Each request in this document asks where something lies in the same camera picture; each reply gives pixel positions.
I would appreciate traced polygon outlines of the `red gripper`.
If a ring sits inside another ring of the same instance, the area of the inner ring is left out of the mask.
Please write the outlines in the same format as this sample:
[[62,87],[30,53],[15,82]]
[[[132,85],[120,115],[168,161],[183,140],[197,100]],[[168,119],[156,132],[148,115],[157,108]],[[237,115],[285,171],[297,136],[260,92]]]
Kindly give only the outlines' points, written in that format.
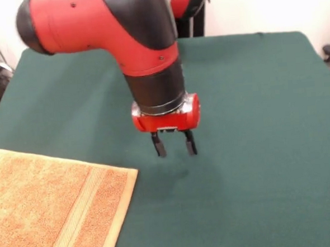
[[195,129],[200,122],[200,100],[196,93],[188,93],[178,109],[165,115],[150,116],[141,112],[136,102],[131,106],[133,124],[140,132],[150,132],[154,148],[159,157],[166,157],[165,147],[157,131],[183,131],[189,155],[197,155],[197,147],[190,129]]

